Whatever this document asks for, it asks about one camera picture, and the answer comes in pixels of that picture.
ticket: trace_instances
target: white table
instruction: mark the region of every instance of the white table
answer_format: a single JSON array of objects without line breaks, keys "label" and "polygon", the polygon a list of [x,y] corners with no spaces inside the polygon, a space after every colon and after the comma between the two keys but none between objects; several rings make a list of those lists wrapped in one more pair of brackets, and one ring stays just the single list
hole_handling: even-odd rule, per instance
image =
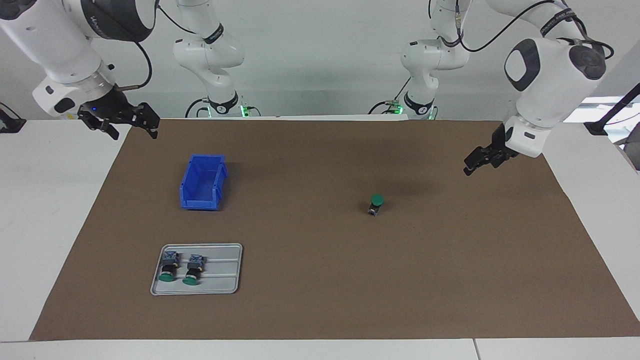
[{"label": "white table", "polygon": [[[79,121],[50,120],[29,122],[17,135],[0,136],[0,244],[4,254],[11,254],[0,261],[0,359],[157,359],[187,351],[218,359],[475,360],[477,352],[482,360],[639,357],[640,338],[28,343],[128,131],[127,126],[118,129],[121,139],[114,142]],[[608,139],[589,136],[580,124],[557,127],[545,156],[639,316],[640,239],[634,227],[640,214],[640,177]]]}]

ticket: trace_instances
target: black cable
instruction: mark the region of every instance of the black cable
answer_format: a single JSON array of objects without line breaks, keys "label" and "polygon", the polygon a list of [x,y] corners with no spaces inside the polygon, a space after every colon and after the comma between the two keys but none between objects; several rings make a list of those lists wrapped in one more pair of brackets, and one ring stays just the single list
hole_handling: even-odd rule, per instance
[{"label": "black cable", "polygon": [[158,10],[160,10],[160,12],[162,12],[164,14],[164,16],[166,16],[167,19],[169,19],[169,21],[171,21],[173,23],[173,25],[176,25],[178,28],[180,28],[183,31],[188,32],[189,34],[195,34],[193,31],[183,28],[182,26],[180,26],[180,24],[178,24],[175,20],[173,20],[169,14],[166,13],[166,11],[160,7],[160,4],[158,4]]},{"label": "black cable", "polygon": [[198,109],[198,111],[196,111],[196,117],[200,117],[200,112],[204,110],[204,111],[209,111],[209,108],[200,108]]},{"label": "black cable", "polygon": [[189,117],[189,112],[191,111],[191,109],[193,109],[194,106],[196,106],[197,103],[202,102],[202,99],[198,99],[194,102],[191,103],[191,105],[189,105],[189,107],[187,108],[187,112],[184,113],[184,117]]},{"label": "black cable", "polygon": [[[576,41],[570,38],[558,38],[558,40],[564,40],[566,42],[568,42],[571,45],[575,45]],[[616,52],[614,51],[613,47],[611,47],[611,45],[602,42],[602,41],[597,41],[597,40],[593,40],[592,38],[589,38],[588,40],[581,40],[580,42],[582,42],[583,44],[591,44],[591,45],[597,45],[597,46],[602,46],[602,47],[606,47],[607,50],[609,50],[609,55],[605,56],[604,59],[608,60],[611,59]]]},{"label": "black cable", "polygon": [[623,108],[626,108],[638,95],[640,95],[640,83],[634,86],[634,88],[631,89],[630,92],[628,92],[622,99],[620,99],[620,101],[618,101],[618,103],[615,104],[611,108],[611,110],[609,110],[609,112],[607,112],[602,117],[602,119],[596,122],[587,123],[586,126],[591,130],[603,131],[605,125],[607,125],[607,123],[611,119],[613,119],[613,117],[616,116]]},{"label": "black cable", "polygon": [[375,109],[377,109],[377,108],[378,108],[378,107],[380,107],[380,106],[383,106],[383,105],[384,105],[384,104],[386,104],[386,103],[387,103],[386,101],[380,101],[378,104],[375,104],[375,105],[371,108],[371,110],[369,110],[369,112],[367,113],[367,115],[371,115],[371,114],[373,114],[373,111],[374,111]]},{"label": "black cable", "polygon": [[[411,76],[406,80],[406,82],[404,83],[404,85],[402,86],[402,89],[400,89],[400,91],[398,92],[398,94],[396,95],[396,97],[394,97],[394,101],[398,100],[398,97],[400,96],[400,94],[402,93],[402,91],[404,91],[404,88],[406,88],[407,84],[409,83],[409,81],[411,81]],[[387,113],[391,113],[391,105],[389,105],[389,108],[383,112],[383,114],[387,114]]]},{"label": "black cable", "polygon": [[498,39],[505,31],[507,31],[507,29],[509,29],[519,18],[523,17],[526,13],[528,13],[529,11],[531,11],[532,9],[542,5],[542,4],[548,4],[548,3],[554,3],[554,0],[542,0],[542,1],[538,1],[535,4],[532,4],[531,6],[529,6],[528,8],[522,10],[522,12],[520,12],[516,17],[514,17],[511,21],[509,21],[509,24],[507,24],[507,26],[505,26],[502,30],[500,30],[500,32],[498,32],[491,40],[489,40],[485,45],[482,45],[481,47],[478,47],[477,49],[470,49],[468,48],[465,43],[462,41],[463,35],[460,34],[458,35],[458,41],[456,43],[450,43],[447,42],[446,40],[442,39],[443,43],[448,46],[448,47],[454,47],[456,45],[458,45],[457,43],[460,43],[460,45],[462,45],[462,48],[464,48],[464,50],[467,50],[470,53],[477,53],[478,51],[482,51],[484,49],[486,49],[489,45],[491,45],[494,41],[496,41],[496,39]]},{"label": "black cable", "polygon": [[138,46],[138,49],[140,49],[140,51],[142,52],[142,55],[145,56],[145,59],[147,61],[147,66],[148,66],[149,70],[148,70],[148,75],[147,75],[147,79],[145,80],[145,82],[143,82],[140,85],[129,85],[129,86],[118,87],[118,91],[135,90],[135,89],[143,88],[147,84],[149,84],[149,81],[151,81],[151,77],[153,76],[154,70],[153,70],[153,66],[151,66],[151,59],[149,58],[149,55],[145,51],[145,48],[142,47],[142,45],[140,45],[139,42],[133,40],[134,36],[131,35],[129,30],[125,29],[124,26],[122,26],[121,23],[119,23],[116,19],[113,18],[113,16],[111,16],[108,12],[104,11],[101,7],[96,5],[93,1],[86,1],[85,4],[89,4],[94,9],[100,11],[103,15],[105,15],[107,18],[109,18],[114,24],[116,24],[120,28],[120,30],[122,30],[122,32],[124,32],[129,37],[129,41],[133,42],[134,44],[136,44],[136,46]]},{"label": "black cable", "polygon": [[580,19],[577,16],[574,16],[573,21],[578,26],[578,30],[580,30],[580,33],[582,34],[582,36],[584,36],[584,38],[589,38],[589,34],[587,34],[587,26],[584,24],[582,19]]},{"label": "black cable", "polygon": [[398,94],[396,95],[396,97],[394,98],[394,101],[398,100],[398,97],[400,96],[400,94],[402,93],[402,91],[404,91],[404,88],[406,88],[407,84],[409,83],[409,81],[411,81],[411,76],[406,80],[406,82],[404,83],[404,85],[402,86],[402,89],[400,89],[400,91],[398,92]]},{"label": "black cable", "polygon": [[634,117],[637,117],[638,115],[640,115],[640,113],[637,113],[637,114],[635,114],[635,115],[634,115],[634,116],[632,116],[632,117],[628,117],[628,118],[626,118],[625,120],[620,120],[620,121],[616,121],[616,122],[609,122],[609,123],[607,123],[605,126],[615,125],[615,124],[620,124],[620,123],[622,123],[622,122],[625,122],[625,121],[631,120],[631,119],[633,119]]},{"label": "black cable", "polygon": [[3,103],[0,101],[0,105],[4,106],[5,108],[7,108],[7,110],[9,110],[10,112],[12,112],[15,117],[17,117],[18,119],[22,119],[22,117],[20,115],[18,115],[17,112],[15,112],[13,109],[11,109],[7,104]]},{"label": "black cable", "polygon": [[255,110],[258,112],[258,115],[262,116],[262,113],[260,112],[260,109],[256,108],[255,106],[247,106],[246,107],[247,110]]}]

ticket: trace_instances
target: cable connector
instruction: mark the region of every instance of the cable connector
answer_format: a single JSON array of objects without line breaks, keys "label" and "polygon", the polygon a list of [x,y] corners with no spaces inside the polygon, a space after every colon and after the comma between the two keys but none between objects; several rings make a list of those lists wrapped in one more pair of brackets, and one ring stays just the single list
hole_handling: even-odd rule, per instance
[{"label": "cable connector", "polygon": [[402,107],[402,105],[400,105],[400,102],[398,100],[387,101],[385,105],[389,105],[389,109],[384,112],[385,114],[400,115],[404,111],[404,108]]},{"label": "cable connector", "polygon": [[242,117],[251,117],[253,116],[251,114],[251,110],[255,110],[258,112],[258,114],[260,116],[262,116],[262,113],[260,112],[260,110],[258,108],[256,108],[255,106],[244,106],[244,105],[240,105],[240,110],[242,111]]},{"label": "cable connector", "polygon": [[129,91],[129,90],[137,90],[140,88],[140,85],[129,85],[129,86],[123,86],[123,87],[116,87],[116,91],[117,92],[125,92],[125,91]]},{"label": "cable connector", "polygon": [[456,30],[458,31],[458,35],[460,35],[461,29],[462,29],[462,14],[460,13],[460,5],[456,4]]}]

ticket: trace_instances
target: white wall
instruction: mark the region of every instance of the white wall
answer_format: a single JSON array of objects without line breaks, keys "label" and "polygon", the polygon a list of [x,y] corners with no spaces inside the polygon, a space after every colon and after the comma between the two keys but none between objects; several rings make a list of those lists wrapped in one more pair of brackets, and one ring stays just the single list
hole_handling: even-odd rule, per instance
[{"label": "white wall", "polygon": [[[382,0],[235,0],[214,2],[219,18],[246,47],[246,61],[231,73],[240,93],[265,115],[364,113],[376,102],[393,97],[408,73],[399,61],[405,42],[432,38],[427,1],[389,3]],[[183,22],[171,0],[163,7]],[[617,64],[637,42],[637,1],[570,1],[589,34],[610,43]],[[491,11],[484,1],[472,6],[466,37],[469,46],[488,40],[509,17]],[[173,42],[184,33],[158,14],[156,29],[143,42],[154,64],[148,87],[129,92],[132,102],[147,101],[160,115],[182,116],[186,106],[205,95],[202,84],[179,67]],[[440,118],[500,119],[503,105],[516,99],[502,64],[511,48],[539,33],[518,22],[487,50],[474,54],[463,69],[440,72],[436,98]],[[96,40],[107,63],[116,65],[120,85],[139,83],[146,76],[142,55],[133,44]],[[44,72],[31,63],[0,31],[0,101],[23,117],[47,115],[31,98]],[[616,83],[611,85],[616,92]]]}]

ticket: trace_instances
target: gray tray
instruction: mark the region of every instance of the gray tray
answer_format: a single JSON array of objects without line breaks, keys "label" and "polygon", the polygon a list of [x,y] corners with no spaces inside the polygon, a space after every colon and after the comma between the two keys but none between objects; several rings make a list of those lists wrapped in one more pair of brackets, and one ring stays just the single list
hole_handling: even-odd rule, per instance
[{"label": "gray tray", "polygon": [[[175,280],[164,282],[158,280],[161,273],[160,259],[165,251],[180,253],[180,267],[176,270]],[[191,254],[202,255],[205,258],[204,271],[199,284],[190,286],[184,284],[187,273],[187,262]],[[210,243],[165,245],[160,251],[156,262],[156,272],[151,283],[153,295],[196,295],[196,294],[231,294],[238,289],[240,279],[240,262],[242,259],[242,245],[238,243]]]}]

